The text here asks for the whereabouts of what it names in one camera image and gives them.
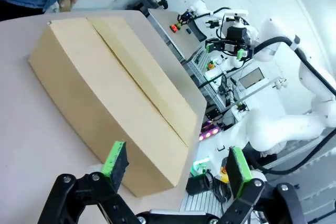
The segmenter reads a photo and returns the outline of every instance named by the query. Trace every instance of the electrical wiring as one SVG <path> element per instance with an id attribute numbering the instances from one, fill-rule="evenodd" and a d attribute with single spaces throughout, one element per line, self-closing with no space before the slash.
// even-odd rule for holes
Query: electrical wiring
<path id="1" fill-rule="evenodd" d="M 243 69 L 241 70 L 240 77 L 238 78 L 237 82 L 238 82 L 238 81 L 241 79 L 241 77 L 243 76 L 244 69 L 245 69 L 245 68 L 243 68 Z M 235 85 L 235 86 L 236 86 L 236 87 L 235 87 L 234 89 L 236 90 L 237 94 L 239 94 L 239 92 L 238 92 L 238 90 L 237 90 L 237 89 L 238 89 L 238 86 L 237 86 L 237 85 Z"/>
<path id="2" fill-rule="evenodd" d="M 221 25 L 220 25 L 220 26 L 221 26 L 221 27 L 220 27 L 220 28 L 221 28 L 221 29 L 220 29 L 220 30 L 221 30 L 221 31 L 220 31 L 220 34 L 221 34 L 221 35 L 220 35 L 220 37 L 219 37 L 220 39 L 222 39 L 222 29 L 223 29 L 224 17 L 225 17 L 225 14 L 223 15 L 222 23 L 221 23 Z"/>
<path id="3" fill-rule="evenodd" d="M 214 97 L 213 97 L 210 101 L 208 101 L 208 102 L 212 102 L 218 94 L 219 94 L 219 91 L 218 91 L 218 92 L 214 95 Z"/>
<path id="4" fill-rule="evenodd" d="M 228 118 L 232 118 L 232 116 L 233 116 L 233 115 L 227 116 L 227 117 L 223 118 L 223 120 L 224 120 L 224 119 L 228 119 Z"/>
<path id="5" fill-rule="evenodd" d="M 244 18 L 241 18 L 242 19 L 242 21 L 244 22 L 244 25 L 245 26 L 249 26 L 250 24 L 246 21 L 246 19 L 244 19 Z"/>
<path id="6" fill-rule="evenodd" d="M 227 87 L 227 77 L 226 77 L 225 75 L 223 75 L 223 77 L 224 77 L 224 79 L 225 79 L 225 81 L 224 81 L 225 86 Z"/>
<path id="7" fill-rule="evenodd" d="M 243 65 L 242 65 L 240 68 L 242 68 L 242 67 L 245 65 L 245 63 L 248 62 L 248 61 L 250 61 L 250 60 L 252 60 L 252 58 L 245 58 L 245 59 L 243 60 Z M 232 68 L 232 69 L 226 71 L 226 74 L 231 73 L 231 72 L 233 72 L 233 71 L 236 71 L 236 70 L 238 70 L 238 69 L 240 69 L 240 68 Z M 199 86 L 198 86 L 198 89 L 204 87 L 205 85 L 208 85 L 209 83 L 211 83 L 211 82 L 217 80 L 219 77 L 222 77 L 222 76 L 224 76 L 224 75 L 225 75 L 224 73 L 220 73 L 220 74 L 217 75 L 216 77 L 214 77 L 214 78 L 212 78 L 212 79 L 210 79 L 210 80 L 208 80 L 208 81 L 202 83 L 201 85 L 199 85 Z"/>
<path id="8" fill-rule="evenodd" d="M 214 118 L 214 119 L 212 119 L 212 121 L 216 122 L 216 121 L 222 119 L 224 115 L 219 115 L 219 116 L 220 116 L 219 118 L 217 118 L 217 119 Z"/>
<path id="9" fill-rule="evenodd" d="M 216 36 L 218 39 L 221 39 L 222 37 L 218 35 L 218 30 L 219 30 L 219 27 L 216 29 Z"/>
<path id="10" fill-rule="evenodd" d="M 272 39 L 268 39 L 264 41 L 263 43 L 259 44 L 258 46 L 255 47 L 255 54 L 263 50 L 264 48 L 278 42 L 284 42 L 288 46 L 292 44 L 292 41 L 287 38 L 287 37 L 275 37 Z M 320 80 L 326 87 L 327 89 L 334 95 L 336 96 L 336 90 L 333 88 L 333 86 L 309 63 L 307 60 L 306 55 L 303 53 L 303 51 L 300 48 L 297 48 L 295 51 L 296 55 L 299 57 L 299 59 L 302 61 L 302 63 Z M 271 170 L 271 169 L 266 169 L 263 168 L 253 157 L 247 156 L 249 161 L 252 163 L 252 165 L 261 170 L 264 174 L 274 174 L 274 175 L 287 175 L 290 174 L 297 169 L 301 168 L 303 165 L 305 165 L 318 151 L 320 151 L 334 136 L 336 135 L 336 129 L 331 131 L 299 164 L 296 166 L 292 167 L 291 169 L 287 170 Z"/>
<path id="11" fill-rule="evenodd" d="M 224 54 L 226 54 L 226 55 L 229 55 L 229 56 L 237 57 L 237 55 L 230 54 L 230 53 L 228 53 L 228 52 L 226 52 L 226 51 L 222 51 L 222 53 L 224 53 Z"/>
<path id="12" fill-rule="evenodd" d="M 229 8 L 229 7 L 221 7 L 221 8 L 219 8 L 219 9 L 215 10 L 215 11 L 213 12 L 213 14 L 216 14 L 216 13 L 222 11 L 222 10 L 225 10 L 225 9 L 231 9 L 231 8 Z M 198 19 L 198 18 L 203 18 L 203 17 L 205 17 L 205 16 L 210 16 L 210 15 L 211 15 L 211 13 L 201 14 L 201 15 L 199 15 L 199 16 L 196 16 L 196 17 L 192 18 L 192 20 L 195 20 L 195 19 Z"/>
<path id="13" fill-rule="evenodd" d="M 221 204 L 222 213 L 224 214 L 223 204 L 227 203 L 228 199 L 231 198 L 230 189 L 228 188 L 227 184 L 220 181 L 219 179 L 214 178 L 212 182 L 212 192 Z"/>

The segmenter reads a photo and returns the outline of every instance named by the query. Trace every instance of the gray tabletop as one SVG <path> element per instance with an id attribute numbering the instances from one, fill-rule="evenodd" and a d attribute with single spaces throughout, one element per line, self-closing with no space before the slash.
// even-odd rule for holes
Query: gray tabletop
<path id="1" fill-rule="evenodd" d="M 36 223 L 59 174 L 83 176 L 98 159 L 69 126 L 30 68 L 27 59 L 47 22 L 85 16 L 121 16 L 197 114 L 191 147 L 177 188 L 135 198 L 119 194 L 138 212 L 178 210 L 192 165 L 206 102 L 175 56 L 145 17 L 136 11 L 73 12 L 0 22 L 0 223 Z M 80 223 L 106 223 L 97 207 L 87 207 Z"/>
<path id="2" fill-rule="evenodd" d="M 189 34 L 186 31 L 189 28 L 188 25 L 182 26 L 181 30 L 178 30 L 176 33 L 171 31 L 170 26 L 176 24 L 178 13 L 161 9 L 149 9 L 148 11 L 168 36 L 176 50 L 185 60 L 189 60 L 198 49 L 200 42 L 194 33 Z"/>

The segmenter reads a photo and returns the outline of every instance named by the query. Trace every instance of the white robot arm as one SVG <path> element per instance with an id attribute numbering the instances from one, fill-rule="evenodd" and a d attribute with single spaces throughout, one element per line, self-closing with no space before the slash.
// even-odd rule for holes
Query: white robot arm
<path id="1" fill-rule="evenodd" d="M 281 22 L 269 19 L 264 22 L 258 34 L 258 41 L 263 42 L 275 37 L 286 37 L 292 41 L 290 48 L 304 51 L 298 37 L 291 35 Z M 258 61 L 270 61 L 280 43 L 268 46 L 254 54 Z M 309 62 L 311 66 L 330 84 L 336 88 L 336 81 L 318 64 Z M 251 111 L 246 125 L 246 135 L 251 146 L 264 152 L 275 145 L 288 140 L 311 140 L 321 135 L 326 127 L 336 127 L 335 95 L 310 71 L 303 62 L 298 71 L 300 82 L 316 95 L 312 102 L 312 113 L 307 115 L 286 115 L 278 120 L 270 120 L 258 110 Z"/>
<path id="2" fill-rule="evenodd" d="M 198 15 L 209 12 L 204 2 L 198 2 L 192 9 Z M 213 16 L 220 18 L 224 13 L 226 15 L 224 11 L 217 12 Z M 226 150 L 231 146 L 244 148 L 250 142 L 257 151 L 278 153 L 289 140 L 311 140 L 319 137 L 325 128 L 336 127 L 336 81 L 325 69 L 312 62 L 310 57 L 306 57 L 306 51 L 300 44 L 299 37 L 288 32 L 288 29 L 275 19 L 265 21 L 259 32 L 249 25 L 239 23 L 239 21 L 224 22 L 222 33 L 226 36 L 226 31 L 231 26 L 247 28 L 251 47 L 254 47 L 253 58 L 262 62 L 273 60 L 280 43 L 285 42 L 301 60 L 298 69 L 300 82 L 316 97 L 312 101 L 310 114 L 285 115 L 277 120 L 270 120 L 259 110 L 251 110 L 229 130 L 214 136 L 216 141 L 215 139 L 201 141 L 197 159 L 210 158 L 214 171 L 220 168 L 221 161 L 227 154 Z"/>
<path id="3" fill-rule="evenodd" d="M 206 8 L 205 3 L 202 0 L 197 0 L 193 5 L 190 7 L 190 11 L 193 12 L 195 16 L 208 16 L 208 17 L 214 17 L 219 20 L 223 19 L 223 16 L 227 17 L 247 17 L 248 11 L 247 10 L 241 10 L 241 9 L 230 9 L 227 7 L 223 7 L 218 10 L 209 10 Z"/>

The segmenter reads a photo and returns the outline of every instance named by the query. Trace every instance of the black cable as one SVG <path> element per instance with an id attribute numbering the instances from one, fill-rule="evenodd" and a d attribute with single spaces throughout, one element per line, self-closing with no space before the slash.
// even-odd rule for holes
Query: black cable
<path id="1" fill-rule="evenodd" d="M 221 8 L 219 8 L 219 9 L 215 10 L 215 11 L 214 11 L 214 14 L 215 14 L 215 13 L 218 13 L 218 12 L 220 12 L 220 11 L 222 11 L 222 10 L 225 10 L 225 9 L 231 9 L 231 8 L 230 8 L 230 7 L 221 7 Z M 199 16 L 196 16 L 196 17 L 192 18 L 192 20 L 195 20 L 195 19 L 198 19 L 198 18 L 202 18 L 202 17 L 205 17 L 205 16 L 210 16 L 210 14 L 211 14 L 211 13 L 201 14 L 201 15 L 199 15 Z"/>
<path id="2" fill-rule="evenodd" d="M 235 57 L 237 57 L 237 55 L 233 55 L 233 54 L 230 54 L 230 53 L 225 52 L 225 51 L 222 51 L 222 53 L 224 53 L 224 54 L 226 54 L 226 55 L 229 55 L 229 56 L 235 56 Z"/>
<path id="3" fill-rule="evenodd" d="M 218 94 L 219 94 L 219 91 L 218 91 L 218 92 L 214 95 L 214 97 L 213 97 L 210 101 L 208 101 L 208 102 L 212 102 Z"/>
<path id="4" fill-rule="evenodd" d="M 245 65 L 245 63 L 248 62 L 249 60 L 252 60 L 252 58 L 245 58 L 245 59 L 243 60 L 243 65 L 242 65 L 240 68 L 242 68 L 242 67 Z M 240 68 L 232 68 L 232 69 L 226 71 L 226 73 L 227 73 L 227 74 L 228 74 L 228 73 L 231 73 L 231 72 L 236 71 L 236 70 L 238 70 L 238 69 L 240 69 Z M 201 89 L 201 88 L 204 87 L 205 85 L 208 85 L 209 83 L 211 83 L 211 82 L 217 80 L 219 77 L 222 77 L 223 75 L 224 75 L 224 73 L 220 73 L 220 74 L 217 75 L 216 77 L 214 77 L 214 78 L 212 78 L 212 79 L 210 79 L 210 80 L 208 80 L 208 81 L 202 83 L 201 85 L 198 86 L 198 89 Z"/>
<path id="5" fill-rule="evenodd" d="M 221 23 L 221 25 L 220 25 L 220 26 L 221 26 L 221 27 L 220 27 L 221 29 L 220 29 L 220 31 L 219 31 L 219 32 L 220 32 L 220 36 L 219 36 L 220 39 L 222 39 L 222 29 L 223 29 L 224 17 L 225 17 L 225 14 L 223 15 L 222 23 Z"/>
<path id="6" fill-rule="evenodd" d="M 268 39 L 264 41 L 263 43 L 259 44 L 258 46 L 255 47 L 255 54 L 263 50 L 265 47 L 270 46 L 274 43 L 278 42 L 284 42 L 288 46 L 291 46 L 292 41 L 287 38 L 287 37 L 275 37 L 272 39 Z M 333 88 L 332 85 L 308 62 L 305 54 L 300 48 L 297 48 L 295 50 L 295 53 L 299 57 L 299 59 L 302 61 L 302 63 L 328 88 L 328 90 L 336 96 L 336 90 Z M 332 139 L 336 135 L 336 129 L 334 129 L 332 132 L 330 132 L 308 155 L 305 157 L 299 164 L 296 166 L 292 167 L 291 169 L 287 170 L 271 170 L 271 169 L 266 169 L 263 168 L 258 162 L 251 156 L 248 156 L 248 159 L 250 162 L 253 164 L 253 166 L 259 170 L 261 170 L 264 174 L 274 174 L 274 175 L 287 175 L 290 174 L 297 169 L 301 168 L 304 164 L 306 164 L 318 151 L 320 151 L 325 144 L 329 142 L 330 139 Z"/>
<path id="7" fill-rule="evenodd" d="M 253 167 L 261 170 L 264 174 L 269 173 L 269 174 L 274 174 L 274 175 L 287 175 L 290 174 L 294 171 L 296 171 L 297 169 L 299 169 L 300 167 L 302 167 L 304 164 L 306 164 L 309 159 L 311 159 L 318 151 L 320 151 L 325 144 L 332 139 L 334 136 L 336 135 L 336 129 L 334 129 L 332 132 L 330 132 L 328 134 L 328 136 L 326 136 L 308 155 L 307 157 L 305 157 L 299 164 L 297 164 L 296 166 L 292 167 L 291 169 L 288 170 L 271 170 L 271 169 L 266 169 L 263 168 L 262 165 L 260 165 L 254 158 L 248 156 L 248 159 L 250 160 L 250 162 L 252 163 Z"/>
<path id="8" fill-rule="evenodd" d="M 245 26 L 249 26 L 250 24 L 246 21 L 246 19 L 244 19 L 244 18 L 241 18 L 242 19 L 242 21 L 244 22 L 244 25 Z"/>
<path id="9" fill-rule="evenodd" d="M 239 95 L 239 92 L 238 92 L 238 90 L 237 90 L 237 89 L 238 89 L 238 83 L 237 83 L 237 82 L 238 82 L 238 81 L 241 79 L 241 77 L 243 76 L 243 72 L 244 72 L 244 69 L 241 70 L 240 77 L 239 77 L 239 78 L 237 79 L 237 81 L 236 81 L 236 84 L 237 84 L 237 85 L 234 85 L 234 83 L 232 82 L 232 84 L 233 84 L 232 87 L 236 90 L 237 95 Z"/>
<path id="10" fill-rule="evenodd" d="M 216 199 L 219 201 L 222 212 L 224 213 L 223 204 L 227 203 L 228 200 L 231 198 L 230 189 L 228 188 L 226 183 L 214 178 L 212 182 L 212 192 L 215 195 Z"/>
<path id="11" fill-rule="evenodd" d="M 218 39 L 221 39 L 222 37 L 218 34 L 219 27 L 216 29 L 216 36 Z"/>
<path id="12" fill-rule="evenodd" d="M 225 86 L 227 87 L 227 77 L 226 77 L 225 75 L 223 75 L 223 77 L 224 77 L 224 79 L 225 79 L 225 81 L 224 81 Z"/>
<path id="13" fill-rule="evenodd" d="M 216 122 L 216 121 L 218 121 L 218 120 L 222 119 L 222 118 L 223 118 L 223 116 L 224 116 L 224 115 L 220 115 L 220 118 L 218 118 L 218 119 L 215 119 L 215 118 L 213 118 L 213 119 L 211 119 L 211 121 L 213 121 L 213 122 Z"/>
<path id="14" fill-rule="evenodd" d="M 322 215 L 322 216 L 320 216 L 320 217 L 318 217 L 318 218 L 315 218 L 315 219 L 313 219 L 313 220 L 311 220 L 311 221 L 308 221 L 308 224 L 314 224 L 314 223 L 317 223 L 317 222 L 319 222 L 320 220 L 325 219 L 326 217 L 329 217 L 329 216 L 331 216 L 331 215 L 333 215 L 333 214 L 336 214 L 336 201 L 334 202 L 334 205 L 335 205 L 335 209 L 334 209 L 334 210 L 332 210 L 332 211 L 330 211 L 330 212 L 326 213 L 325 215 Z"/>

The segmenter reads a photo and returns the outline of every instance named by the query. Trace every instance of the yellow component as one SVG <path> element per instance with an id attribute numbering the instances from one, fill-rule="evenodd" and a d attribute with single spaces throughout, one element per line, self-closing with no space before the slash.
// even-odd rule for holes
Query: yellow component
<path id="1" fill-rule="evenodd" d="M 214 68 L 215 68 L 215 64 L 213 64 L 213 63 L 208 64 L 208 69 L 209 70 L 214 69 Z"/>
<path id="2" fill-rule="evenodd" d="M 224 182 L 224 183 L 228 183 L 229 182 L 229 177 L 226 173 L 226 169 L 225 168 L 221 168 L 220 169 L 220 173 L 219 173 L 219 176 L 221 177 L 221 181 Z"/>

